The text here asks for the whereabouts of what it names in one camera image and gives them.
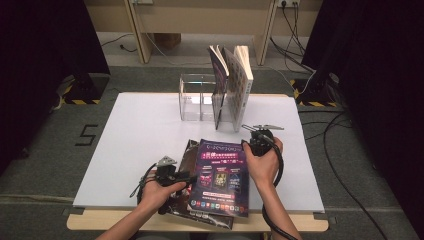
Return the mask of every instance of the book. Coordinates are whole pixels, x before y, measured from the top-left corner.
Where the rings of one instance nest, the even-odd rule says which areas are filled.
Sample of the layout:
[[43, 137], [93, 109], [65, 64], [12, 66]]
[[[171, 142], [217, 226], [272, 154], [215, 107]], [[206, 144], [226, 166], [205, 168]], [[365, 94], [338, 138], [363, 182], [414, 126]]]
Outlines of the book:
[[[198, 147], [199, 142], [195, 140], [188, 141], [187, 147], [180, 163], [180, 167], [178, 170], [179, 172], [189, 172], [190, 176], [194, 175]], [[168, 199], [168, 208], [166, 210], [166, 213], [220, 228], [230, 230], [232, 229], [234, 222], [233, 217], [188, 210], [189, 196], [190, 187], [188, 189], [182, 190], [179, 195], [173, 194]]]
[[249, 48], [247, 46], [236, 46], [234, 54], [226, 48], [223, 51], [222, 55], [229, 71], [226, 100], [229, 105], [234, 131], [238, 132], [242, 125], [243, 115], [253, 84]]
[[249, 172], [241, 144], [202, 139], [197, 152], [189, 210], [248, 217]]
[[227, 64], [219, 50], [219, 46], [209, 46], [208, 48], [213, 72], [215, 75], [215, 89], [212, 93], [212, 106], [215, 120], [215, 129], [218, 129], [219, 121], [221, 119], [222, 106], [224, 104], [225, 92], [228, 80]]

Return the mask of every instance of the table surface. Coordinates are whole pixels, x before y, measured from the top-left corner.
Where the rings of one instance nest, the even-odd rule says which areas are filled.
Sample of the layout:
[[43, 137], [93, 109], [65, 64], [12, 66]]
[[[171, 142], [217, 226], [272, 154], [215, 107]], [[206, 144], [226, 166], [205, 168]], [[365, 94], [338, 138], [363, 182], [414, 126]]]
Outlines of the table surface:
[[[181, 121], [179, 111], [177, 93], [119, 94], [73, 205], [86, 208], [87, 214], [118, 211], [120, 216], [136, 206], [136, 199], [129, 195], [147, 168], [164, 155], [181, 159], [188, 139], [240, 142], [250, 138], [249, 131], [236, 133], [229, 122], [222, 122], [215, 130], [212, 121]], [[285, 169], [277, 192], [289, 213], [308, 215], [309, 219], [313, 219], [314, 212], [323, 213], [294, 99], [251, 95], [244, 123], [284, 127], [273, 131], [284, 143]], [[249, 191], [250, 209], [261, 209], [262, 201], [252, 179]], [[73, 215], [68, 224], [78, 225], [84, 221], [81, 217], [87, 218]]]

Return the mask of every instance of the gray carpet floor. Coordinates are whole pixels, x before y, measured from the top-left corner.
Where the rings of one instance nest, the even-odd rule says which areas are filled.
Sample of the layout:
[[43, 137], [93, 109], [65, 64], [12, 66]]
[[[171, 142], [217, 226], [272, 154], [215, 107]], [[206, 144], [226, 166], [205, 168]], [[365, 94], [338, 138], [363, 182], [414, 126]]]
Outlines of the gray carpet floor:
[[[119, 92], [177, 92], [182, 73], [212, 73], [202, 68], [111, 67], [111, 79], [97, 105], [63, 105], [52, 112], [28, 146], [29, 156], [11, 162], [0, 177], [0, 239], [94, 239], [102, 231], [66, 227], [72, 199]], [[288, 79], [305, 74], [284, 72]], [[284, 93], [290, 85], [274, 70], [255, 70], [252, 93]], [[326, 134], [342, 107], [299, 106], [299, 115], [330, 228], [302, 233], [304, 239], [383, 239], [376, 226], [336, 178], [364, 206], [389, 239], [418, 239], [378, 170], [354, 121], [345, 114]], [[84, 126], [90, 139], [80, 137]]]

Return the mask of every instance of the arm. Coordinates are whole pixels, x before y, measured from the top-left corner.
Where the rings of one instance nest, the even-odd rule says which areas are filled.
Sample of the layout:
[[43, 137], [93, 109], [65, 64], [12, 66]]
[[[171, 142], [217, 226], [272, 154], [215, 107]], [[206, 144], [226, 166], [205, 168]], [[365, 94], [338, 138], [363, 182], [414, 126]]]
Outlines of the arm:
[[156, 181], [148, 182], [144, 187], [143, 198], [138, 206], [97, 239], [130, 239], [165, 203], [169, 195], [183, 189], [185, 185], [185, 182], [179, 182], [162, 187]]
[[[278, 138], [274, 138], [274, 141], [279, 149], [283, 148], [283, 143]], [[252, 154], [249, 144], [243, 143], [243, 148], [247, 157], [249, 173], [255, 182], [269, 218], [283, 231], [297, 239], [302, 239], [273, 185], [279, 164], [275, 151], [271, 149], [262, 157], [256, 157]], [[272, 238], [275, 240], [285, 239], [274, 231], [272, 231]]]

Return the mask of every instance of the power outlet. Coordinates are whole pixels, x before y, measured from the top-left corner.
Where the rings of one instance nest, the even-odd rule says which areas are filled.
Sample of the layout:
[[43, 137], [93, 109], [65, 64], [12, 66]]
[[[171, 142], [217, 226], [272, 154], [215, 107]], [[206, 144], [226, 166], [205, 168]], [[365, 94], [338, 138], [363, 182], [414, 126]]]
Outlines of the power outlet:
[[278, 0], [277, 7], [283, 7], [282, 2], [286, 1], [286, 8], [294, 8], [295, 3], [297, 3], [297, 6], [299, 7], [300, 0]]

